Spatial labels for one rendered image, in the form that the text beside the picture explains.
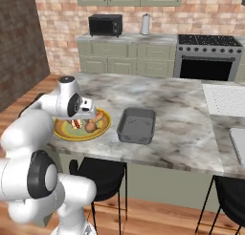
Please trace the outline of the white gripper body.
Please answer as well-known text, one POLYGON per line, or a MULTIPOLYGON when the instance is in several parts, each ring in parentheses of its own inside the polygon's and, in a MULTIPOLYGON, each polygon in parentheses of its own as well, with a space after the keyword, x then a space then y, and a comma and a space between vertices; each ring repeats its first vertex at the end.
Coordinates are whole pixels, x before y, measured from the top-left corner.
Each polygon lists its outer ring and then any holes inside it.
POLYGON ((93 119, 96 117, 97 110, 92 108, 91 110, 85 111, 83 108, 79 109, 78 112, 69 117, 69 120, 77 120, 77 119, 93 119))

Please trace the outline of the yellow plate with green centre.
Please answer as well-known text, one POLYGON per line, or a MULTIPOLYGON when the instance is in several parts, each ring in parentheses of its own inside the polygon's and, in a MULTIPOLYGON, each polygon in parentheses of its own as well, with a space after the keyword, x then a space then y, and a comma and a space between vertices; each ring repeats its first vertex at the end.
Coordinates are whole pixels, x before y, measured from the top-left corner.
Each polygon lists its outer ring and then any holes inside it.
POLYGON ((87 124, 87 120, 85 119, 81 119, 79 121, 81 123, 81 127, 79 129, 75 129, 73 124, 71 124, 68 120, 56 118, 54 120, 55 134, 61 139, 66 139, 69 141, 87 141, 90 139, 95 139, 104 134, 111 124, 111 117, 106 111, 97 107, 97 114, 101 114, 102 119, 96 122, 97 129, 94 132, 89 133, 85 130, 85 126, 87 124))

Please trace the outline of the grey tupperware container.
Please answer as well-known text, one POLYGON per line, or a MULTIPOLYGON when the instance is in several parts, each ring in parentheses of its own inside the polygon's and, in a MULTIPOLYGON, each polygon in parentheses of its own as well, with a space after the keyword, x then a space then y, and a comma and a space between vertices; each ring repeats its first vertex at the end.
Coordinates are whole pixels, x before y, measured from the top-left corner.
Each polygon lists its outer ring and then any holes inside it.
POLYGON ((150 144, 154 136, 156 113, 151 109, 128 107, 123 110, 117 128, 122 142, 150 144))

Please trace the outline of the brown chicken drumstick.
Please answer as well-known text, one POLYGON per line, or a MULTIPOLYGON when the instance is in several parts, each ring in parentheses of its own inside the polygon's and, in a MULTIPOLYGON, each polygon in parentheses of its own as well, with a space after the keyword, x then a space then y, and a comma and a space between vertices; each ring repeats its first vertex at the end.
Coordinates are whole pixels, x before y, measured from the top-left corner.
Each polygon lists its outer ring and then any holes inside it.
POLYGON ((85 125, 85 131, 87 133, 93 133, 97 130, 97 122, 103 119, 103 112, 98 112, 96 117, 89 119, 85 125))

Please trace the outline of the black bar stool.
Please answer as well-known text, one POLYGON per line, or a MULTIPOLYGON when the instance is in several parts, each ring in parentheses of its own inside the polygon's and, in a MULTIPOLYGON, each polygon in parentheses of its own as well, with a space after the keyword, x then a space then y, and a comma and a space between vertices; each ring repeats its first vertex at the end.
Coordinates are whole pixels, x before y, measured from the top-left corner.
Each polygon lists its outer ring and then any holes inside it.
POLYGON ((213 183, 215 183, 219 207, 213 220, 209 235, 212 235, 212 230, 220 211, 223 211, 231 221, 238 224, 238 229, 234 234, 238 235, 240 229, 242 227, 245 228, 245 180, 221 176, 212 176, 195 231, 198 231, 198 227, 201 224, 201 219, 203 217, 213 183))
POLYGON ((85 157, 82 163, 78 163, 77 160, 71 160, 69 172, 71 175, 90 179, 96 184, 97 195, 91 202, 93 221, 95 221, 96 210, 94 202, 103 202, 115 195, 120 195, 122 181, 127 179, 127 163, 85 157))

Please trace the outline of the green base cupboards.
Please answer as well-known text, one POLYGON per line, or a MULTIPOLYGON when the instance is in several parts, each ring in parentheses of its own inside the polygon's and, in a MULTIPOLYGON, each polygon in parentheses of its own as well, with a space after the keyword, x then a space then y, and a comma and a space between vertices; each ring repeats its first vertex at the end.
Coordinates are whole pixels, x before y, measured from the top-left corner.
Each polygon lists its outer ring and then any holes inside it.
POLYGON ((173 76, 175 46, 79 41, 78 55, 85 73, 165 77, 173 76))

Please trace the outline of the black microwave oven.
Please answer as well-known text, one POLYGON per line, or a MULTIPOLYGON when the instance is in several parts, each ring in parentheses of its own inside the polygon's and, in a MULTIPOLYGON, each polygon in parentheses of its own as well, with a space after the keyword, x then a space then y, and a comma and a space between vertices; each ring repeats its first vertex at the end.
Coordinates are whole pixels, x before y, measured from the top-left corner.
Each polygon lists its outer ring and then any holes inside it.
POLYGON ((91 36, 117 36, 123 33, 123 16, 121 14, 93 14, 88 17, 91 36))

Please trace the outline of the green island base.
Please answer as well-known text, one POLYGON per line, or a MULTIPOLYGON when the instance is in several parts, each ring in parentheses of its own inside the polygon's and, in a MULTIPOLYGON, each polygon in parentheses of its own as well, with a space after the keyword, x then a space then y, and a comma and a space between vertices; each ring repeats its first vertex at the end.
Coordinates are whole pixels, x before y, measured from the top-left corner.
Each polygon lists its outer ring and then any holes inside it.
POLYGON ((169 150, 123 142, 68 142, 63 146, 49 144, 47 150, 63 173, 72 159, 125 162, 129 197, 194 209, 202 207, 212 175, 223 172, 215 145, 169 150))

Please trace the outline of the white paper towel roll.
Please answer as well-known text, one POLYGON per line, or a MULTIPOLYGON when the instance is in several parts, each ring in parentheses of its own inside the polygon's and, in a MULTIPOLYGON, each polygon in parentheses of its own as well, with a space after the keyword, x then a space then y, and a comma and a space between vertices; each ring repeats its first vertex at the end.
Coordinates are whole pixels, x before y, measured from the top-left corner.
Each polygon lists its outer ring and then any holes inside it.
POLYGON ((145 13, 142 18, 142 26, 141 26, 142 35, 149 35, 149 21, 150 21, 150 15, 148 13, 145 13))

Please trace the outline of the steel range with black hob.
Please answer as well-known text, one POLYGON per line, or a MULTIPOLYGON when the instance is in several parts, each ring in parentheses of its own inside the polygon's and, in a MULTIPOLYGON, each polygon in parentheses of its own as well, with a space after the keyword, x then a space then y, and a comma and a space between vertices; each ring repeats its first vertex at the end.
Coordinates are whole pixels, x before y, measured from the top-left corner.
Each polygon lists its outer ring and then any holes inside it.
POLYGON ((243 51, 232 35, 179 34, 173 76, 234 81, 243 51))

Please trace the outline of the white dotted mat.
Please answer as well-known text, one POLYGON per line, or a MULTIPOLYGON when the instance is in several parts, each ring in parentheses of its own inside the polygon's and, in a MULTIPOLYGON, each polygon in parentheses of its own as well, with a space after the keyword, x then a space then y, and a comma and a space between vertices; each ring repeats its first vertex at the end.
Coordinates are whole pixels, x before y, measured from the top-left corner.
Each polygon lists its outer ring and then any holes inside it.
POLYGON ((211 115, 245 118, 245 87, 203 84, 211 115))

